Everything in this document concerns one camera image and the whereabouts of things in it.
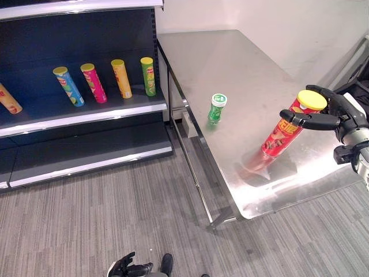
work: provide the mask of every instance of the pink chip can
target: pink chip can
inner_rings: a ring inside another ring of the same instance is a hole
[[[98,103],[105,103],[108,98],[106,97],[103,86],[101,85],[95,66],[92,63],[85,63],[84,65],[81,65],[81,71],[85,76],[96,101]]]

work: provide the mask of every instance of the shelf edge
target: shelf edge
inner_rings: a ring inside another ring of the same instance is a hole
[[[17,125],[13,127],[0,129],[0,137],[15,136],[18,134],[28,134],[46,129],[52,129],[62,126],[76,125],[86,122],[103,121],[109,119],[120,119],[123,117],[131,117],[134,115],[152,113],[155,111],[165,111],[167,104],[157,104],[150,106],[143,106],[137,108],[124,108],[120,110],[105,111],[102,113],[78,115],[75,117],[64,117],[60,119],[52,119],[48,121],[39,121],[35,123],[28,123],[24,125]]]
[[[29,178],[16,180],[16,181],[10,181],[9,185],[11,188],[16,188],[18,186],[23,186],[23,185],[32,184],[35,182],[45,181],[48,179],[54,179],[54,178],[63,177],[63,176],[70,176],[75,173],[80,173],[80,172],[84,172],[84,171],[88,171],[92,169],[98,169],[98,168],[113,165],[113,164],[133,162],[136,160],[148,158],[148,157],[159,155],[159,154],[168,153],[171,151],[172,151],[171,146],[159,148],[159,149],[150,150],[150,151],[146,151],[142,153],[131,154],[131,155],[127,155],[127,156],[123,156],[119,158],[114,158],[110,160],[102,160],[96,163],[85,164],[83,166],[76,166],[76,167],[71,167],[69,169],[53,171],[50,173],[45,173],[45,174],[41,174],[41,175],[29,177]]]
[[[1,182],[0,183],[0,189],[8,189],[7,182]]]
[[[0,21],[65,13],[163,7],[163,0],[71,0],[0,9]]]

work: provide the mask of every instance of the black shoe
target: black shoe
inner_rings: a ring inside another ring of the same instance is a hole
[[[163,259],[161,260],[160,272],[167,274],[168,277],[171,277],[172,269],[173,269],[173,256],[172,254],[167,253],[163,256]]]

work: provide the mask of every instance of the red chip can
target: red chip can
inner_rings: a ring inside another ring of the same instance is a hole
[[[97,75],[95,66],[92,63],[85,63],[84,65],[81,65],[80,68],[96,102],[105,103],[108,99]]]
[[[300,91],[289,110],[296,113],[316,114],[327,106],[326,99],[315,91]],[[272,133],[262,144],[261,150],[273,158],[278,157],[302,132],[303,128],[297,127],[288,121],[281,119]]]

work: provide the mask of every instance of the green chip can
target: green chip can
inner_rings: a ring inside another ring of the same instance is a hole
[[[155,96],[155,77],[153,59],[144,57],[141,59],[142,74],[144,75],[145,90],[148,96]]]
[[[212,105],[209,111],[209,121],[212,124],[218,123],[223,107],[227,104],[227,97],[224,94],[216,93],[212,96]]]

